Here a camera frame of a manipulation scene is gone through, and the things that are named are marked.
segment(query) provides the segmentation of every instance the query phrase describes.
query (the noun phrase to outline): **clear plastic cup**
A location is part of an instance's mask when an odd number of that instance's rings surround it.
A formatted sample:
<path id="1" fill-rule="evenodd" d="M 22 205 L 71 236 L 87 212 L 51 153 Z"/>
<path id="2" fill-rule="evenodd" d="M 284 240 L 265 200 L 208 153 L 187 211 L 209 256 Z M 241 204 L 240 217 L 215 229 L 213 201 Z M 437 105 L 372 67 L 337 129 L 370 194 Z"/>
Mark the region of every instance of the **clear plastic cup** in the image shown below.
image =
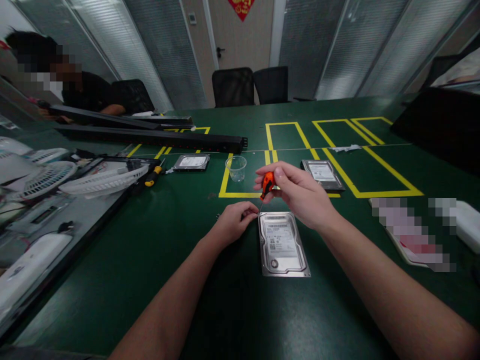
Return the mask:
<path id="1" fill-rule="evenodd" d="M 230 172 L 230 177 L 234 182 L 241 182 L 245 179 L 245 167 L 247 159 L 243 156 L 232 156 L 225 161 L 225 166 Z"/>

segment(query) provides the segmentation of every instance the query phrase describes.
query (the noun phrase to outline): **screwdriver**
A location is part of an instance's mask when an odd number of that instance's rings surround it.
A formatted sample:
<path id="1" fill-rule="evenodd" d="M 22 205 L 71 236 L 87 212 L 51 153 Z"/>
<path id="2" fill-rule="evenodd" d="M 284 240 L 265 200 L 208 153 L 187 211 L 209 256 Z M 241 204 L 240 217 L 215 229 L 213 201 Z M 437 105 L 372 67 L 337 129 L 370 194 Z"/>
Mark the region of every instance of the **screwdriver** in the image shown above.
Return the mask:
<path id="1" fill-rule="evenodd" d="M 145 186 L 152 187 L 157 179 L 159 178 L 160 172 L 162 171 L 162 165 L 164 164 L 165 159 L 162 160 L 160 165 L 155 166 L 153 171 L 146 177 Z"/>
<path id="2" fill-rule="evenodd" d="M 265 196 L 267 196 L 267 194 L 273 190 L 275 185 L 276 184 L 275 184 L 275 177 L 274 177 L 273 171 L 267 172 L 265 174 L 265 176 L 263 177 L 263 182 L 261 184 L 261 191 L 262 192 L 261 192 L 261 195 L 260 195 L 260 199 L 261 199 L 260 211 L 262 210 L 262 207 L 264 206 Z"/>

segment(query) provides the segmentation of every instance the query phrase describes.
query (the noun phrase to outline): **green work surface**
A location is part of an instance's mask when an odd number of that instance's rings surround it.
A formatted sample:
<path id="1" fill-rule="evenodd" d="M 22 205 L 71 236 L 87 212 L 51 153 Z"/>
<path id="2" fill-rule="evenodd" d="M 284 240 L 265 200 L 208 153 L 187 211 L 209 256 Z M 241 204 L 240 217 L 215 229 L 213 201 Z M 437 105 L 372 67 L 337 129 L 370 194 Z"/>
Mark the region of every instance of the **green work surface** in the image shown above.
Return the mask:
<path id="1" fill-rule="evenodd" d="M 273 156 L 300 166 L 312 159 L 295 125 L 271 125 L 269 151 L 266 124 L 298 123 L 321 159 L 328 146 L 313 121 L 385 117 L 394 121 L 407 97 L 370 97 L 237 108 L 177 111 L 191 115 L 210 134 L 248 137 L 245 181 L 226 183 L 226 153 L 212 153 L 206 172 L 161 176 L 139 197 L 131 198 L 93 243 L 71 264 L 55 287 L 45 293 L 8 342 L 80 353 L 108 355 L 161 286 L 188 256 L 226 205 L 252 198 L 254 171 Z M 382 120 L 363 120 L 385 145 L 374 153 L 424 196 L 407 198 L 436 243 L 450 253 L 456 272 L 436 273 L 405 264 L 367 198 L 350 188 L 332 198 L 338 211 L 394 262 L 477 328 L 480 288 L 470 275 L 474 254 L 449 235 L 428 198 L 457 198 L 480 208 L 480 181 L 390 133 Z M 336 146 L 367 145 L 345 122 L 320 123 Z M 82 143 L 75 143 L 82 148 Z M 101 144 L 84 143 L 89 149 Z M 121 146 L 106 151 L 119 151 Z M 161 147 L 140 146 L 134 157 L 155 157 Z M 360 193 L 408 188 L 367 150 L 327 150 Z M 183 151 L 171 149 L 166 167 Z M 275 199 L 263 211 L 287 211 Z M 256 223 L 218 258 L 206 282 L 182 353 L 184 359 L 392 359 L 389 344 L 371 319 L 348 278 L 322 239 L 297 221 L 311 278 L 263 277 Z"/>

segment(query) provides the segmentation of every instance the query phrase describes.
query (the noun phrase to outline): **red decoration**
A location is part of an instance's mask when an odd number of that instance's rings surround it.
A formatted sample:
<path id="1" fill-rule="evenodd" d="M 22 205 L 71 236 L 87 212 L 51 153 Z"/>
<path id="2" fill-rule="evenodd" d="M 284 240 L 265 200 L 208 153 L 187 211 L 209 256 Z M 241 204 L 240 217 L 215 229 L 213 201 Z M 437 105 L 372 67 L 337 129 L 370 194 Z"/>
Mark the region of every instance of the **red decoration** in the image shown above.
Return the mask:
<path id="1" fill-rule="evenodd" d="M 255 0 L 228 0 L 231 7 L 235 10 L 236 14 L 243 22 L 252 8 Z"/>

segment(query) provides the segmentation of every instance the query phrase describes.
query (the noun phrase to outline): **black shirt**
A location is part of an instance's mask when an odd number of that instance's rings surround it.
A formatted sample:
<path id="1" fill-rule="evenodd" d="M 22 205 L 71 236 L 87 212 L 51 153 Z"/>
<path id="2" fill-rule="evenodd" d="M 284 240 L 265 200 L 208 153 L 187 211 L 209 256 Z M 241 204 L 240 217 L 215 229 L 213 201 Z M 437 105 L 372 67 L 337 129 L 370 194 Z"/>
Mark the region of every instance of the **black shirt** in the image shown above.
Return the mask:
<path id="1" fill-rule="evenodd" d="M 91 72 L 81 72 L 83 91 L 75 90 L 75 84 L 64 83 L 61 95 L 63 104 L 72 108 L 100 112 L 109 105 L 123 105 L 121 97 L 112 85 Z"/>

